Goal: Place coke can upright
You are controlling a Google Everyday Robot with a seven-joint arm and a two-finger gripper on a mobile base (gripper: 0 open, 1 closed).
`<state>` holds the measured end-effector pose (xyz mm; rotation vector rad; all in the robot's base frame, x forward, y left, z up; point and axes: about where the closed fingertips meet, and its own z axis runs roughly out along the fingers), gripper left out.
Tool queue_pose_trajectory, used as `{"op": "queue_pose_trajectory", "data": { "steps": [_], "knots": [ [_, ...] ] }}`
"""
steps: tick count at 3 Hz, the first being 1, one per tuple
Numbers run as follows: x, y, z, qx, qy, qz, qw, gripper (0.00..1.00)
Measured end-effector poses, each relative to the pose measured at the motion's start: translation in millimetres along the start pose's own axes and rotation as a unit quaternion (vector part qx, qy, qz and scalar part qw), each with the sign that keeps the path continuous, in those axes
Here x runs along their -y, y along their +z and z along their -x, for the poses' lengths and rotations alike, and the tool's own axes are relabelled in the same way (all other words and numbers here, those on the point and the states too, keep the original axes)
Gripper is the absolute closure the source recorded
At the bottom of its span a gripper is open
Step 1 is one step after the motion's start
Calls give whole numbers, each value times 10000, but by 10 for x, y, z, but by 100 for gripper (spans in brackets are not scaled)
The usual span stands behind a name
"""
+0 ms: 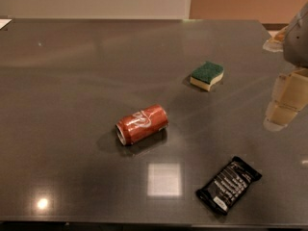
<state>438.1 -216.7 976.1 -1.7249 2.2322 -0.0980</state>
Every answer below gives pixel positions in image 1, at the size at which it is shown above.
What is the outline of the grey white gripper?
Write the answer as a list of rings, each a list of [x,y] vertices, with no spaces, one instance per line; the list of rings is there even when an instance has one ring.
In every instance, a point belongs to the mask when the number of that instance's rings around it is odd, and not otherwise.
[[[264,127],[272,132],[286,128],[308,105],[308,2],[289,23],[263,44],[270,52],[282,52],[284,59],[297,68],[280,74],[274,84],[271,101],[266,110]]]

